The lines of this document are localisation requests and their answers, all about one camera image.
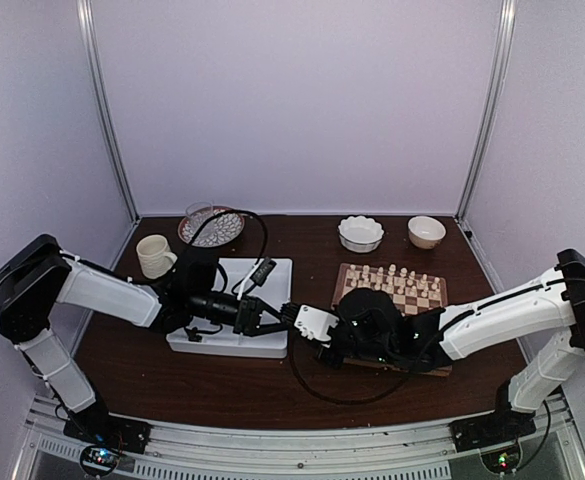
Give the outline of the white plastic compartment tray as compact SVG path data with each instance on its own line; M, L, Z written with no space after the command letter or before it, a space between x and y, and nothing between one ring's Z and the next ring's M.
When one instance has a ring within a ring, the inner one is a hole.
M255 261L223 258L222 273L205 293L187 299L189 323L166 335L176 352L248 358L283 359L288 349L288 327L280 320L283 304L290 301L293 261L275 258L265 283L250 294L236 297L221 290L223 277L241 281Z

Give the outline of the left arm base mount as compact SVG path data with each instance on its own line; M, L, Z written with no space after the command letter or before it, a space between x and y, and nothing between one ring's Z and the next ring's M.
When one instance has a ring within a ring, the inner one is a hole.
M143 454L149 441L151 425L145 421L117 417L110 413L100 395L86 409L76 413L66 410L65 436L115 451Z

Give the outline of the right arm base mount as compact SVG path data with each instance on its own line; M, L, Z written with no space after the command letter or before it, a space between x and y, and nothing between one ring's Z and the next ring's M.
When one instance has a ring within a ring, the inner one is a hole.
M515 411L508 398L508 386L496 393L495 410L491 413L455 420L449 424L457 452L483 449L507 443L536 432L535 411Z

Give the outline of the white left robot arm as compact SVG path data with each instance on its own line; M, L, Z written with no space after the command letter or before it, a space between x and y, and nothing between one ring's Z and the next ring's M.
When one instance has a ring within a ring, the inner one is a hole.
M220 326L222 339L193 352L282 359L288 352L286 326L263 325L263 314L279 312L260 298L214 290L219 258L211 250L187 247L170 254L172 266L147 282L119 278L60 248L42 234L0 269L0 334L21 351L44 383L71 413L78 429L95 444L109 442L116 424L96 388L52 330L49 314L68 304L170 335L204 319Z

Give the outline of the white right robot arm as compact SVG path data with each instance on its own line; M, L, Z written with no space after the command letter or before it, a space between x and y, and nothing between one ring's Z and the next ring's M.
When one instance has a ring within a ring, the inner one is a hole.
M402 314L385 292L358 288L331 312L302 307L311 322L301 332L335 363L358 357L425 373L554 330L537 358L506 383L505 404L485 419L485 433L502 442L585 362L585 257L567 249L557 258L556 266L517 288L416 315Z

